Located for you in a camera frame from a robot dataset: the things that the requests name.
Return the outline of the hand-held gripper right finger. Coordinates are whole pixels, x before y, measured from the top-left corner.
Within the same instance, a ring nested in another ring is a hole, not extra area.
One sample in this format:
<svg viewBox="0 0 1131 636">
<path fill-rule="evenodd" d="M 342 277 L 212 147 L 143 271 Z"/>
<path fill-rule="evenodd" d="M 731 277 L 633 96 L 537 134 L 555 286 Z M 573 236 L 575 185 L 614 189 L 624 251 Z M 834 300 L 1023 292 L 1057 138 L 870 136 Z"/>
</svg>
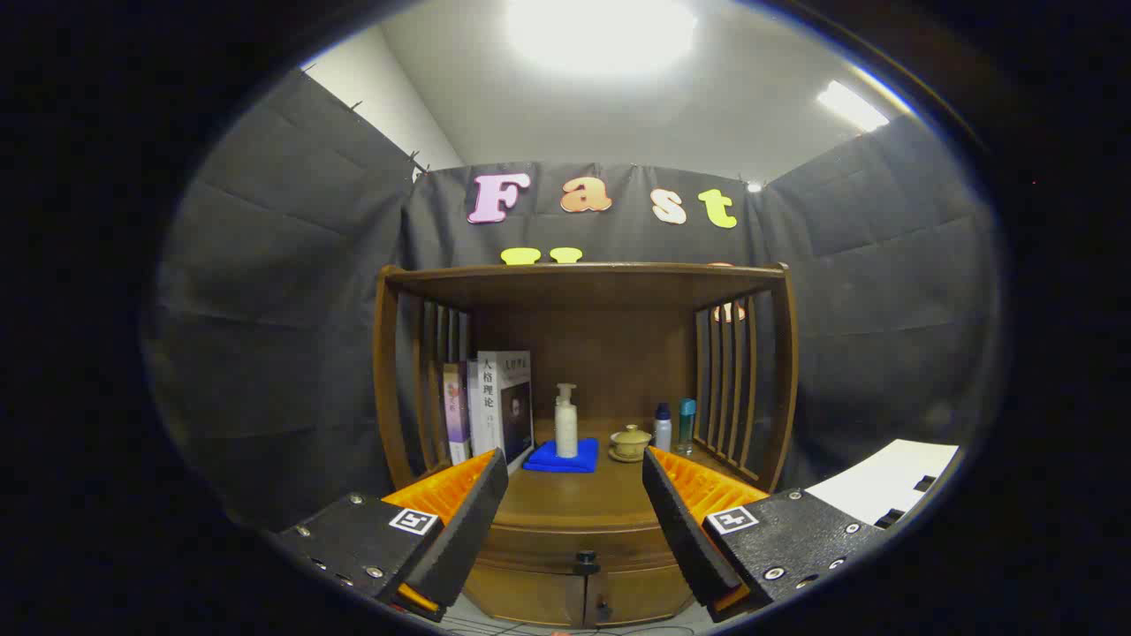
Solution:
<svg viewBox="0 0 1131 636">
<path fill-rule="evenodd" d="M 798 488 L 765 495 L 651 446 L 641 475 L 687 586 L 716 624 L 796 596 L 888 533 Z"/>
</svg>

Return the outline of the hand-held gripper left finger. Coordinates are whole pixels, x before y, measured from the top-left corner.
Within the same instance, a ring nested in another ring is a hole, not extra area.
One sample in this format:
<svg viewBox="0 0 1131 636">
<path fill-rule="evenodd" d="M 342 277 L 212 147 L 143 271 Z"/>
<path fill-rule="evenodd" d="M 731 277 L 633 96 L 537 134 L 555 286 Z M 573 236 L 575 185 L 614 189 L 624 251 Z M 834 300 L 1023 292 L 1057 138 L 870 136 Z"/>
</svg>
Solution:
<svg viewBox="0 0 1131 636">
<path fill-rule="evenodd" d="M 508 483 L 504 452 L 484 452 L 392 495 L 344 495 L 270 533 L 269 543 L 299 571 L 366 605 L 440 624 L 461 595 Z"/>
</svg>

